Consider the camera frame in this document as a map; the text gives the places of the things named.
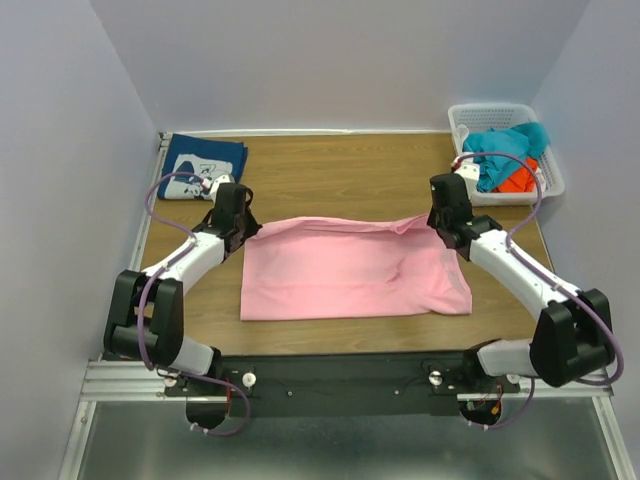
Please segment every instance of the folded pink fabric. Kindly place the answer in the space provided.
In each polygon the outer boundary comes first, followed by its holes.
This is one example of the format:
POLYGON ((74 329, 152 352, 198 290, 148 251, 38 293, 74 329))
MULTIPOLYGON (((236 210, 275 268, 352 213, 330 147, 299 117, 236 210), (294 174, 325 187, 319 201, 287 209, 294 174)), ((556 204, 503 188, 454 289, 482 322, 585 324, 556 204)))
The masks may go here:
POLYGON ((247 240, 242 320, 471 313, 456 252, 427 217, 357 222, 300 217, 247 240))

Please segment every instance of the white knob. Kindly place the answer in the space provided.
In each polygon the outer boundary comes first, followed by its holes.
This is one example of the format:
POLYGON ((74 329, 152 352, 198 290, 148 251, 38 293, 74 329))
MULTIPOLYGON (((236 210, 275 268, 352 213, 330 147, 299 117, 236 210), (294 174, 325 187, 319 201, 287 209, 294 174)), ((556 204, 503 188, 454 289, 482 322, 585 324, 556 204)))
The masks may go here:
POLYGON ((253 387, 257 380, 253 372, 247 372, 242 376, 242 384, 247 388, 253 387))

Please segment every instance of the teal cloth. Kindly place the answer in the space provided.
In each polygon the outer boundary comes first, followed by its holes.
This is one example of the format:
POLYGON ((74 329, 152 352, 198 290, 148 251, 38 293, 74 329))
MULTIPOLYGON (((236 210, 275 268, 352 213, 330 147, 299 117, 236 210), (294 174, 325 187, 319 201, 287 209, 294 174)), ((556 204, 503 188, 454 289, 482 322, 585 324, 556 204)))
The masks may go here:
MULTIPOLYGON (((544 127, 537 123, 523 123, 504 130, 489 129, 487 132, 472 133, 464 142, 465 152, 504 152, 522 160, 540 158, 549 145, 549 136, 544 127)), ((502 185, 507 178, 520 168, 514 160, 495 155, 474 158, 480 165, 479 192, 491 192, 502 185)))

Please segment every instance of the screw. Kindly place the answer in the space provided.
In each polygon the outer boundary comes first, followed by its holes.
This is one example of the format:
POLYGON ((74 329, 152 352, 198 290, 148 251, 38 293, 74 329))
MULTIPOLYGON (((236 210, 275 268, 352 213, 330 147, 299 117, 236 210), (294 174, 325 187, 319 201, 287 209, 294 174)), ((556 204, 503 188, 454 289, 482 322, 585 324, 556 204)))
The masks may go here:
POLYGON ((434 387, 442 385, 442 374, 439 371, 434 370, 429 374, 429 382, 434 387))

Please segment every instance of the folded navy blue cloth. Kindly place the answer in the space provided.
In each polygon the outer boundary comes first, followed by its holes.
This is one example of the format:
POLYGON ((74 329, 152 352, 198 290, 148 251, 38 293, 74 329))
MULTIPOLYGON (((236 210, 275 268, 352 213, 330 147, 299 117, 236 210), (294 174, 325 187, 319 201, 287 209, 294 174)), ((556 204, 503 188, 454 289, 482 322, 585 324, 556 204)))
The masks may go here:
MULTIPOLYGON (((549 136, 537 122, 523 123, 504 130, 489 129, 487 132, 472 133, 464 142, 465 152, 503 152, 523 161, 527 157, 538 160, 549 145, 549 136)), ((482 156, 473 159, 480 165, 479 192, 491 192, 502 185, 507 178, 521 167, 521 164, 506 157, 482 156)))
POLYGON ((219 142, 172 135, 162 175, 185 172, 172 177, 158 188, 162 199, 209 199, 203 194, 200 182, 193 175, 215 180, 221 175, 231 175, 239 181, 247 163, 249 149, 243 143, 219 142))

